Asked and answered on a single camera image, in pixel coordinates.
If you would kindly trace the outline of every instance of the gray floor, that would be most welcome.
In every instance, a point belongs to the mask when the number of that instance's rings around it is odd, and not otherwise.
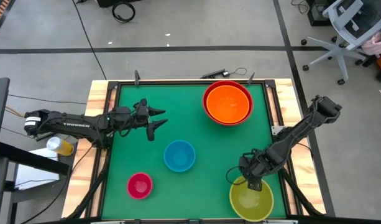
[[[330,27],[310,27],[289,0],[279,0],[292,46],[310,35],[329,40]],[[271,0],[143,0],[135,19],[119,24],[94,1],[79,4],[94,47],[254,45],[284,46]],[[16,0],[0,29],[0,49],[88,48],[71,1]],[[306,99],[327,95],[344,109],[338,121],[316,132],[334,209],[339,217],[381,219],[381,84],[377,68],[357,67],[349,59],[349,81],[334,60],[303,72],[301,66],[323,52],[294,52]],[[98,53],[109,79],[198,78],[226,68],[245,67],[256,78],[292,78],[285,51],[199,51]],[[86,102],[92,80],[103,79],[93,54],[0,54],[0,77],[11,79],[10,93],[50,100]],[[84,105],[47,103],[9,97],[7,105],[24,113],[48,110],[82,113]],[[24,133],[23,120],[9,113],[2,124]],[[0,141],[25,150],[45,142],[1,131]],[[16,223],[43,209],[54,197],[19,204]],[[34,220],[58,220],[65,196]]]

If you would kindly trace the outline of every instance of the robotic arm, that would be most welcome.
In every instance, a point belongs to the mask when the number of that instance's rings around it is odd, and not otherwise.
[[[335,122],[342,107],[328,97],[316,96],[308,108],[308,114],[294,127],[284,128],[275,142],[261,151],[253,149],[239,159],[239,170],[248,181],[248,188],[262,190],[261,178],[274,174],[287,162],[291,148],[322,124]]]
[[[27,135],[35,136],[47,132],[68,134],[75,138],[86,138],[95,142],[97,147],[104,146],[113,132],[118,131],[124,137],[134,128],[145,127],[149,141],[154,140],[154,131],[167,119],[151,121],[150,117],[164,113],[165,110],[153,109],[147,106],[146,99],[134,105],[131,111],[128,107],[117,107],[108,113],[97,116],[66,114],[57,111],[38,110],[25,114],[24,129]]]

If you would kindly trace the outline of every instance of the wooden table frame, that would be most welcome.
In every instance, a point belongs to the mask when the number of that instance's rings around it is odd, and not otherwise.
[[[119,82],[134,83],[134,80],[118,80]],[[139,80],[140,85],[146,83],[164,82],[202,82],[202,80]],[[290,79],[274,79],[265,80],[267,98],[269,99],[269,108],[272,117],[271,123],[274,126],[294,126],[301,119],[298,102],[296,100],[293,84]],[[116,105],[116,84],[114,81],[93,81],[88,102],[86,105],[86,116],[96,116],[109,111]],[[302,140],[302,144],[308,146],[307,139]],[[90,147],[90,143],[85,139],[80,139],[75,155],[75,161],[80,159],[86,150]],[[88,191],[90,183],[92,183],[100,172],[104,164],[105,152],[102,150],[92,149],[86,157],[80,162],[76,170],[71,176],[62,217],[68,216],[74,211],[75,207],[81,202],[82,198]],[[322,213],[326,209],[323,203],[323,197],[319,187],[316,169],[314,168],[313,158],[310,150],[301,145],[296,145],[292,149],[291,160],[287,164],[287,169],[292,177],[295,177],[298,187],[305,194],[306,198],[314,205],[314,207]],[[285,202],[286,213],[288,215],[306,215],[306,211],[299,204],[297,199],[293,197],[293,193],[287,183],[281,180],[282,187],[287,195],[288,201]],[[88,206],[83,214],[85,217],[98,217],[101,214],[101,194],[106,185],[106,181],[99,186],[93,197],[92,203]]]

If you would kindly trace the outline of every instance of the green mat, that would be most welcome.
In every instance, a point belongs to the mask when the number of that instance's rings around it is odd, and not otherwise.
[[[134,129],[126,138],[114,137],[103,219],[239,218],[229,202],[230,184],[226,171],[252,148],[272,143],[261,85],[248,86],[254,111],[243,124],[228,127],[211,121],[203,110],[202,97],[207,85],[125,86],[119,106],[131,106],[147,98],[153,108],[167,112],[152,119],[169,119],[147,140],[145,128]],[[163,160],[165,147],[183,139],[196,150],[194,166],[175,173]],[[148,173],[154,182],[151,194],[134,200],[126,184],[136,172]],[[240,173],[231,175],[235,180]],[[265,178],[273,191],[274,208],[270,218],[285,217],[278,175]]]

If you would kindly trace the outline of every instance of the pink object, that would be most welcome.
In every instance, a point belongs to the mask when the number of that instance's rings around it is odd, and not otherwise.
[[[362,44],[362,49],[369,55],[381,54],[381,31]]]
[[[132,175],[127,183],[127,192],[133,199],[144,199],[153,189],[152,178],[144,172]]]

